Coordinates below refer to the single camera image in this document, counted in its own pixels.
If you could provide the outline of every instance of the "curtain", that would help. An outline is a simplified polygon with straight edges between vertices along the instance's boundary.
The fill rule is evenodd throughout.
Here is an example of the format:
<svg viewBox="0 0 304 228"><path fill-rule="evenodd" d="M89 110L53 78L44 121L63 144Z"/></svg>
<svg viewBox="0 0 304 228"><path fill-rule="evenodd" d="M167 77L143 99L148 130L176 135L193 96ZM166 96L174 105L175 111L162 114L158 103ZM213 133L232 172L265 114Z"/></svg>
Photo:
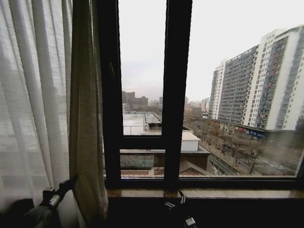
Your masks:
<svg viewBox="0 0 304 228"><path fill-rule="evenodd" d="M98 205L90 202L86 209L105 217L103 167L96 164L102 159L102 133L93 10L89 0L75 5L71 0L0 0L0 213L24 198L37 206L43 189L58 188L78 174L75 196L85 220L91 217L79 197L92 186ZM73 10L86 21L72 19ZM78 99L78 110L72 99ZM86 151L88 143L94 145ZM96 167L88 169L93 158ZM79 226L76 201L69 192L60 203L63 227Z"/></svg>
<svg viewBox="0 0 304 228"><path fill-rule="evenodd" d="M107 213L96 2L75 1L71 70L70 176L85 222L101 227Z"/></svg>

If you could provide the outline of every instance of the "white roof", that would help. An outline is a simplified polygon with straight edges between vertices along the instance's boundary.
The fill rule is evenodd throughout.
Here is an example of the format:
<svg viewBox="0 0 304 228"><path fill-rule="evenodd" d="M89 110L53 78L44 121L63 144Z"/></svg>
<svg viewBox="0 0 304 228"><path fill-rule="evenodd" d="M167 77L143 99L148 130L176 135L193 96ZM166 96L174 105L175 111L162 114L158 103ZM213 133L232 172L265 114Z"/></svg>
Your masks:
<svg viewBox="0 0 304 228"><path fill-rule="evenodd" d="M191 132L183 132L181 140L182 141L199 141L200 139L198 137L196 137L194 134L192 134Z"/></svg>
<svg viewBox="0 0 304 228"><path fill-rule="evenodd" d="M161 132L145 132L144 134L146 135L161 135ZM199 141L200 139L196 137L194 134L191 132L182 132L182 141Z"/></svg>

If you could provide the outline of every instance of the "red sign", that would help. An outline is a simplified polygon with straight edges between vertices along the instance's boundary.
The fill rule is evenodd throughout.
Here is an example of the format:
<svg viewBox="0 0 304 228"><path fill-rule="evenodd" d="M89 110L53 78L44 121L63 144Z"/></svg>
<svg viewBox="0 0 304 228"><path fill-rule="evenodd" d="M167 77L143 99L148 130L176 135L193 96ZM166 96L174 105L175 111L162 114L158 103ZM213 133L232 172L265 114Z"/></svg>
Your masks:
<svg viewBox="0 0 304 228"><path fill-rule="evenodd" d="M246 131L246 128L236 127L236 130L241 131L241 132L245 132L245 131Z"/></svg>

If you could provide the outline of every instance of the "white sheer curtain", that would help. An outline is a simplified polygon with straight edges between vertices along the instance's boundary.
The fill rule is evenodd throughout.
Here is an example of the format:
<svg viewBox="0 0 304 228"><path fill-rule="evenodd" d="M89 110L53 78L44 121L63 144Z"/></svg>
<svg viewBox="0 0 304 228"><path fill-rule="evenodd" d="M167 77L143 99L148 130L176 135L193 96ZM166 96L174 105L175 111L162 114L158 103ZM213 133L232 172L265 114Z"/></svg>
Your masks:
<svg viewBox="0 0 304 228"><path fill-rule="evenodd" d="M0 0L0 212L69 178L71 0ZM70 192L63 227L77 224Z"/></svg>

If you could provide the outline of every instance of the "window mullion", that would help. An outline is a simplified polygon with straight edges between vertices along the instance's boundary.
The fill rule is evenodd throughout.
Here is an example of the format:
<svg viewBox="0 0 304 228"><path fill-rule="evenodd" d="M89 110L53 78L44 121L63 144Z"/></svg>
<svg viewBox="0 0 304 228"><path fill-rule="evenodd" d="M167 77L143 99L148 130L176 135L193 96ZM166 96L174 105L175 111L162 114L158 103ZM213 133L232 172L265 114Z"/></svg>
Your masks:
<svg viewBox="0 0 304 228"><path fill-rule="evenodd" d="M179 179L192 1L167 0L163 86L165 184L176 188Z"/></svg>

